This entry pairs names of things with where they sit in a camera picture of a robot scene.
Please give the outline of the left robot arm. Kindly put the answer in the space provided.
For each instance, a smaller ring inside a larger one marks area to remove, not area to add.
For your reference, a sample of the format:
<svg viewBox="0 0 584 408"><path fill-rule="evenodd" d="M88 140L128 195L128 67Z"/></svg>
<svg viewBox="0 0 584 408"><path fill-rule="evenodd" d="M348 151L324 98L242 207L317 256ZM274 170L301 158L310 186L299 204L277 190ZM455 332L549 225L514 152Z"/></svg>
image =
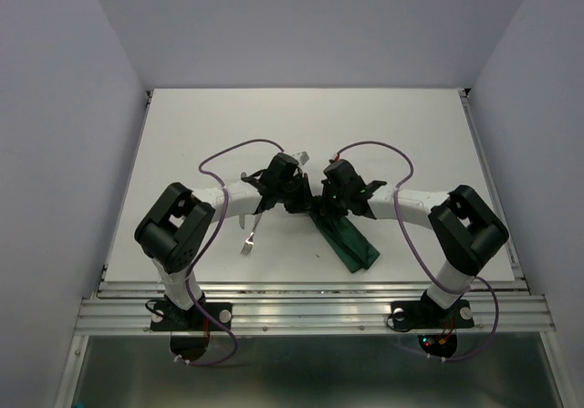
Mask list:
<svg viewBox="0 0 584 408"><path fill-rule="evenodd" d="M182 329L196 328L203 307L196 301L203 292L196 283L191 263L212 223L230 217L260 215L276 204L289 203L293 192L305 194L308 177L302 166L308 154L280 152L267 168L221 188L191 190L170 184L141 220L134 239L156 266L171 301L172 319Z"/></svg>

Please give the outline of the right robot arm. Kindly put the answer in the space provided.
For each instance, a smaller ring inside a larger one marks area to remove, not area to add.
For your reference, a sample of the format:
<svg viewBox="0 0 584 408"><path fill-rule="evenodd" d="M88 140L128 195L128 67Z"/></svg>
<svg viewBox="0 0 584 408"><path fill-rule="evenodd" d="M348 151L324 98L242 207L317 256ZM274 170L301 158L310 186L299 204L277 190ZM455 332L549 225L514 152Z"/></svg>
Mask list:
<svg viewBox="0 0 584 408"><path fill-rule="evenodd" d="M445 261L431 277L420 304L422 320L440 326L453 304L509 238L503 222L481 196L461 184L451 192L403 190L384 181L365 183L353 165L338 159L324 170L322 207L328 216L352 213L372 220L395 220L434 231Z"/></svg>

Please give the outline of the dark green cloth napkin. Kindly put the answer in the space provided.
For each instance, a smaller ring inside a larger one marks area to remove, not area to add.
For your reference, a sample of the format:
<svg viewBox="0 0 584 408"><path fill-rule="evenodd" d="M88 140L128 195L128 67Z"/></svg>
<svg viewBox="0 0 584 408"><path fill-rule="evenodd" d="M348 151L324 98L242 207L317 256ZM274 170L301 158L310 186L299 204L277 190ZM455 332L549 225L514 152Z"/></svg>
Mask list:
<svg viewBox="0 0 584 408"><path fill-rule="evenodd" d="M347 270L368 270L380 257L379 250L346 217L311 214L310 218Z"/></svg>

